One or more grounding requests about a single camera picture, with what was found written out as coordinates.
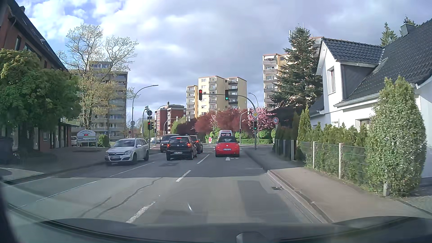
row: trash bin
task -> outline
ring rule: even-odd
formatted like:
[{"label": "trash bin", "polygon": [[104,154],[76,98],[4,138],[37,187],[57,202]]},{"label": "trash bin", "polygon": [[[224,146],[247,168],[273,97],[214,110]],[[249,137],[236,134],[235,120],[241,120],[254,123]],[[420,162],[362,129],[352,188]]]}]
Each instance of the trash bin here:
[{"label": "trash bin", "polygon": [[12,159],[13,138],[0,137],[0,163],[7,164]]}]

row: chimney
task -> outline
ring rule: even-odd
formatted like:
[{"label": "chimney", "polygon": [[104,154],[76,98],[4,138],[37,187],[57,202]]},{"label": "chimney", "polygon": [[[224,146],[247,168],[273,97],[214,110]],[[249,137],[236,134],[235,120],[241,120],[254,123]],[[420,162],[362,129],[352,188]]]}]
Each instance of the chimney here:
[{"label": "chimney", "polygon": [[400,33],[402,34],[402,37],[408,35],[409,33],[413,32],[413,30],[416,27],[413,26],[412,24],[409,23],[404,23],[401,27],[400,27]]}]

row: car windshield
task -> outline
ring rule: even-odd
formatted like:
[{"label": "car windshield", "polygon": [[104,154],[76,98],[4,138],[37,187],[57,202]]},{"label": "car windshield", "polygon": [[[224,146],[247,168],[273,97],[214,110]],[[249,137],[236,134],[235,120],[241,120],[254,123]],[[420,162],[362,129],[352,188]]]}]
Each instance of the car windshield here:
[{"label": "car windshield", "polygon": [[218,143],[237,143],[237,139],[233,136],[220,137]]},{"label": "car windshield", "polygon": [[187,137],[172,137],[169,139],[169,143],[189,143],[189,139]]},{"label": "car windshield", "polygon": [[133,147],[133,146],[135,146],[135,140],[132,139],[118,140],[113,145],[113,147]]}]

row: window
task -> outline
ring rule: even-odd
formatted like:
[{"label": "window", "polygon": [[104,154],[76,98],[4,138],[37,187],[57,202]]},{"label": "window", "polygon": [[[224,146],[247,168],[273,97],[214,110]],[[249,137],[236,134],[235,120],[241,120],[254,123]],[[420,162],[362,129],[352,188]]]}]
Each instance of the window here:
[{"label": "window", "polygon": [[15,41],[15,51],[19,50],[20,46],[21,46],[21,37],[17,36]]},{"label": "window", "polygon": [[334,67],[328,71],[327,80],[330,81],[329,94],[336,92],[336,81],[334,78]]}]

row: sign board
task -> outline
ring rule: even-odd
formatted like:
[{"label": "sign board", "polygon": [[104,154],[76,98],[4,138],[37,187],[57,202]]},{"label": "sign board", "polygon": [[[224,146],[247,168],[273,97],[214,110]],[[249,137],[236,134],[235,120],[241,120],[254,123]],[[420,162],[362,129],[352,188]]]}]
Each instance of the sign board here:
[{"label": "sign board", "polygon": [[252,112],[251,115],[256,119],[256,118],[258,118],[258,115],[259,115],[259,114],[258,114],[258,112]]},{"label": "sign board", "polygon": [[92,130],[81,130],[76,134],[76,141],[83,143],[96,142],[96,133]]}]

